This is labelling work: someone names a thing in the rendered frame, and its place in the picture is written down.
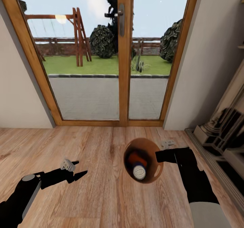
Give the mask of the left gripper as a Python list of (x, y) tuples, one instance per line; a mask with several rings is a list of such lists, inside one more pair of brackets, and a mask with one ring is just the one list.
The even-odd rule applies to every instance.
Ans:
[[(74, 165), (76, 165), (76, 164), (79, 163), (79, 161), (74, 161), (72, 163)], [(67, 182), (70, 184), (73, 181), (76, 181), (76, 180), (80, 179), (82, 176), (84, 176), (85, 174), (87, 174), (88, 171), (83, 171), (83, 172), (80, 172), (80, 173), (76, 173), (74, 175), (73, 171), (69, 172), (66, 169), (61, 170), (59, 168), (59, 169), (53, 170), (52, 172), (53, 172), (53, 175), (54, 175), (54, 182), (53, 182), (53, 185), (54, 185), (54, 184), (57, 184), (57, 183), (62, 182), (64, 180), (67, 180)]]

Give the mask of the trash can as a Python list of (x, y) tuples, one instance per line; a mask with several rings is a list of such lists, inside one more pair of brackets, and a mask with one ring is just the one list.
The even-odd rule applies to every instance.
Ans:
[[(132, 173), (132, 166), (133, 164), (128, 163), (128, 157), (127, 154), (132, 151), (136, 150), (139, 157), (144, 159), (148, 163), (148, 168), (146, 170), (146, 176), (138, 180), (133, 176)], [(160, 151), (159, 147), (151, 140), (147, 138), (136, 138), (132, 141), (130, 141), (127, 145), (127, 147), (124, 150), (123, 154), (123, 163), (124, 168), (126, 169), (126, 172), (128, 175), (137, 183), (140, 184), (151, 184), (155, 182), (160, 175), (162, 174), (163, 168), (164, 168), (164, 162), (158, 163), (155, 152)], [(157, 176), (154, 176), (157, 172), (158, 166), (160, 165), (160, 171)]]

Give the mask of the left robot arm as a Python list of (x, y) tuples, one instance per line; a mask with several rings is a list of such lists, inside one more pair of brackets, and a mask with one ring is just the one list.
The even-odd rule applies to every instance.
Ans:
[(43, 190), (64, 180), (70, 184), (87, 174), (88, 171), (83, 171), (74, 175), (75, 165), (78, 163), (79, 161), (71, 162), (64, 158), (59, 169), (22, 177), (15, 192), (7, 201), (0, 203), (0, 228), (17, 228), (24, 220), (40, 188)]

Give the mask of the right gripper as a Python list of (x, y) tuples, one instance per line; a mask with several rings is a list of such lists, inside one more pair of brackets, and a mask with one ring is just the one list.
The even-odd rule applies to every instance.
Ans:
[(162, 151), (158, 151), (158, 152), (155, 152), (156, 154), (156, 158), (157, 158), (157, 162), (158, 163), (161, 163), (161, 162), (170, 162), (171, 161), (169, 160), (169, 151), (171, 151), (172, 149), (167, 149), (167, 150), (162, 150)]

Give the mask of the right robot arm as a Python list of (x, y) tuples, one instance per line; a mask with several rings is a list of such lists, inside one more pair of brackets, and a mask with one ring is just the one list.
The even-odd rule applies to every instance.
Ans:
[(189, 147), (169, 149), (173, 145), (175, 141), (172, 139), (161, 142), (162, 151), (155, 152), (157, 162), (178, 165), (187, 191), (194, 228), (232, 228), (212, 191), (206, 172), (199, 170), (193, 150)]

